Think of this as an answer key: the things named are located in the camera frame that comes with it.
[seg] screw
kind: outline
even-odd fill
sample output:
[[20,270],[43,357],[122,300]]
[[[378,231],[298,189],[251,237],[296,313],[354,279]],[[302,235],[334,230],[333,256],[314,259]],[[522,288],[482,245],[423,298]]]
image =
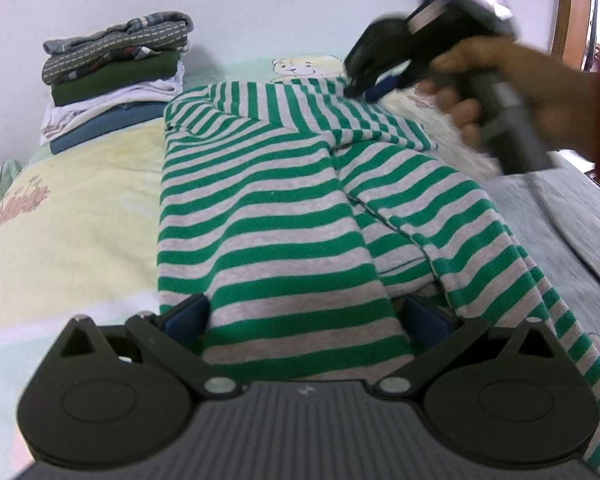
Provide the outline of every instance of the screw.
[[379,386],[386,394],[404,394],[411,388],[411,382],[404,377],[387,377],[380,381]]
[[205,381],[205,390],[210,394],[228,394],[236,389],[237,384],[229,377],[211,377]]

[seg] ridged gray surface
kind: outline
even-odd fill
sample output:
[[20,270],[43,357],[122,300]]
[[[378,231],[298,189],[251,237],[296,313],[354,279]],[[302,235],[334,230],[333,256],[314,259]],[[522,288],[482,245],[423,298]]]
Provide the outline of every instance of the ridged gray surface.
[[206,403],[169,448],[110,472],[37,464],[19,480],[594,480],[582,462],[500,471],[469,462],[427,433],[415,410],[361,383],[253,383]]

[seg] stack of folded clothes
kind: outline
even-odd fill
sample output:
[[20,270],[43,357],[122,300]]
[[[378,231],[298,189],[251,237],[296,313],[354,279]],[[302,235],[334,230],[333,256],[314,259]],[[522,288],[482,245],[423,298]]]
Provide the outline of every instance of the stack of folded clothes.
[[51,102],[40,144],[60,153],[86,140],[160,117],[182,92],[191,18],[156,12],[91,36],[45,41],[42,81]]

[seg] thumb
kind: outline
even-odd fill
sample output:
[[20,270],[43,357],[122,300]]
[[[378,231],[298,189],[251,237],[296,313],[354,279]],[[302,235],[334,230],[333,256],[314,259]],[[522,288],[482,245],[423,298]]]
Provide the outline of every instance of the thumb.
[[504,65],[513,42],[503,36],[474,36],[457,43],[431,62],[439,72],[460,73],[474,68]]

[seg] triangular cutout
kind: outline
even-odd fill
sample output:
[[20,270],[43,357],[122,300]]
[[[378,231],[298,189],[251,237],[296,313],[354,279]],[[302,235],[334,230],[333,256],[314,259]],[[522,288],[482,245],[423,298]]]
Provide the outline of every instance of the triangular cutout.
[[77,355],[93,354],[94,351],[87,333],[80,328],[76,328],[69,337],[69,341],[64,345],[60,355],[62,357],[73,357]]
[[520,353],[524,355],[535,355],[538,357],[555,357],[549,343],[546,341],[542,332],[531,329],[526,334],[525,341],[520,347]]

